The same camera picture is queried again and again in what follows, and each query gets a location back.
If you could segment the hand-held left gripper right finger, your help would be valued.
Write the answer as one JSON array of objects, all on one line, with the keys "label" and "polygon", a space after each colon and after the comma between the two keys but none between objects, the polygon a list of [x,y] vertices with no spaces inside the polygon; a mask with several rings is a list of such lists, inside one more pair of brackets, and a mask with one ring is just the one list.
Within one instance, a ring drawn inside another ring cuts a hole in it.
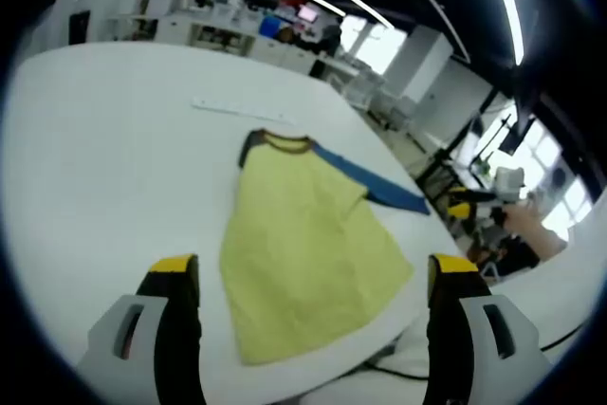
[{"label": "hand-held left gripper right finger", "polygon": [[427,404],[518,404],[551,364],[536,326],[464,257],[429,257]]}]

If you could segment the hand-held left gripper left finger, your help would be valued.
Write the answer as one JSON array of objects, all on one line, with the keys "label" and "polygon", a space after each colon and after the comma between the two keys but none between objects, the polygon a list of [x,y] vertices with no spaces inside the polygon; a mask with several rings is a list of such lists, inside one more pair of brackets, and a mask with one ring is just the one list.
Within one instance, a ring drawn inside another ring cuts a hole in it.
[{"label": "hand-held left gripper left finger", "polygon": [[198,259],[153,264],[91,327],[76,371],[106,404],[204,404]]}]

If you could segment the person's right hand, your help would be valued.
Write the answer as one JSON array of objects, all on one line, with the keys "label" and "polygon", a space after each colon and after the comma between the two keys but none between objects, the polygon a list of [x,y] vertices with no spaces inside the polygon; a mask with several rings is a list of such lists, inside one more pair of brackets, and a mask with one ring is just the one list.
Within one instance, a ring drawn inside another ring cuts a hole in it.
[{"label": "person's right hand", "polygon": [[532,202],[506,204],[502,210],[505,215],[503,227],[510,234],[528,238],[543,227],[537,206]]}]

